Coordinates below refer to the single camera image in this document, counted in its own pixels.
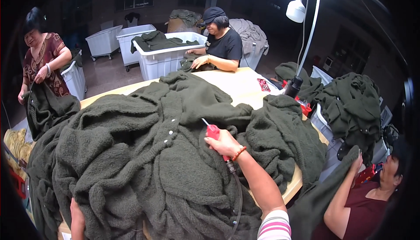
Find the black hair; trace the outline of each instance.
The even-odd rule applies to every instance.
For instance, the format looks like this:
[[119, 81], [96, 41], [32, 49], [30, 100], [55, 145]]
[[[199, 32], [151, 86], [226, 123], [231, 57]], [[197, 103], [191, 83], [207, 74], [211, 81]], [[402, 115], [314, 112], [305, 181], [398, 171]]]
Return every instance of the black hair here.
[[31, 11], [26, 15], [24, 21], [24, 26], [22, 29], [22, 34], [25, 36], [31, 30], [36, 29], [40, 33], [45, 32], [45, 19], [41, 10], [37, 7], [31, 9]]
[[227, 16], [218, 16], [213, 19], [213, 23], [216, 24], [217, 29], [229, 27], [229, 18]]
[[405, 142], [404, 136], [400, 135], [400, 137], [394, 141], [391, 153], [391, 157], [398, 160], [398, 169], [395, 172], [395, 176], [400, 176], [405, 173], [411, 153], [410, 145]]

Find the wooden table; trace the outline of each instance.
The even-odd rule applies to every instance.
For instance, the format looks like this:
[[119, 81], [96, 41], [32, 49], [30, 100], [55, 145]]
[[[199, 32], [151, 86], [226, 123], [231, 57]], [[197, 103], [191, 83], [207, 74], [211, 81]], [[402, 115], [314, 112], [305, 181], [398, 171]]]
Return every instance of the wooden table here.
[[[239, 68], [236, 73], [226, 72], [222, 70], [214, 71], [202, 71], [196, 72], [195, 75], [199, 76], [202, 79], [205, 79], [207, 82], [219, 87], [221, 90], [229, 94], [232, 99], [232, 105], [236, 106], [239, 103], [245, 103], [252, 106], [255, 110], [263, 106], [263, 97], [270, 94], [270, 92], [261, 91], [260, 84], [257, 81], [257, 78], [263, 78], [261, 75], [256, 73], [250, 68]], [[157, 82], [159, 79], [152, 79], [144, 82], [139, 82], [136, 84], [124, 86], [115, 90], [110, 90], [108, 92], [98, 94], [96, 96], [87, 98], [80, 102], [81, 108], [85, 108], [92, 104], [98, 98], [109, 95], [109, 94], [124, 94], [128, 95], [135, 90], [150, 85], [152, 82]], [[319, 139], [321, 142], [328, 145], [328, 140], [322, 135], [322, 133], [314, 126], [318, 131]], [[299, 167], [295, 164], [295, 171], [292, 177], [292, 180], [287, 184], [287, 190], [282, 194], [284, 202], [288, 203], [290, 199], [299, 191], [302, 187], [302, 172]], [[66, 226], [66, 223], [63, 222], [60, 225], [61, 230], [66, 230], [64, 232], [69, 232], [70, 230]]]

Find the white lamp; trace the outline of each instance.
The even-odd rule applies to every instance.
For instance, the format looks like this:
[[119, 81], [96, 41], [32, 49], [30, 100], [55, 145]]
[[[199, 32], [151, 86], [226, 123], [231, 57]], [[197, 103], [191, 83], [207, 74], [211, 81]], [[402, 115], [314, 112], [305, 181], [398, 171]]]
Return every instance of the white lamp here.
[[302, 0], [291, 1], [287, 6], [286, 16], [294, 22], [302, 23], [305, 18], [305, 7]]

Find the pink striped shirt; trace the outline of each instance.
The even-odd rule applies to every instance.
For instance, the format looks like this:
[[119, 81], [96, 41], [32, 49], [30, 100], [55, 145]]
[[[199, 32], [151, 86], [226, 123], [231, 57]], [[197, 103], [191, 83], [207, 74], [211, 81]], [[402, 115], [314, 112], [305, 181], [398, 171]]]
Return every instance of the pink striped shirt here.
[[257, 240], [291, 240], [289, 216], [283, 210], [274, 210], [261, 223]]

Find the red beaded bracelet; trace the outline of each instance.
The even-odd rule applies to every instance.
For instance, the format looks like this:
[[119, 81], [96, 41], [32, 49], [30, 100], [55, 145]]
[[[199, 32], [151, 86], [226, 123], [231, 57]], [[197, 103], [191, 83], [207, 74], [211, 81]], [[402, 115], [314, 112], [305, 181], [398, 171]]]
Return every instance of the red beaded bracelet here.
[[239, 156], [239, 154], [241, 154], [244, 150], [246, 150], [247, 149], [247, 147], [246, 146], [242, 146], [241, 145], [241, 148], [238, 150], [238, 152], [235, 154], [235, 156], [232, 158], [232, 161], [235, 161], [237, 158], [238, 158], [238, 156]]

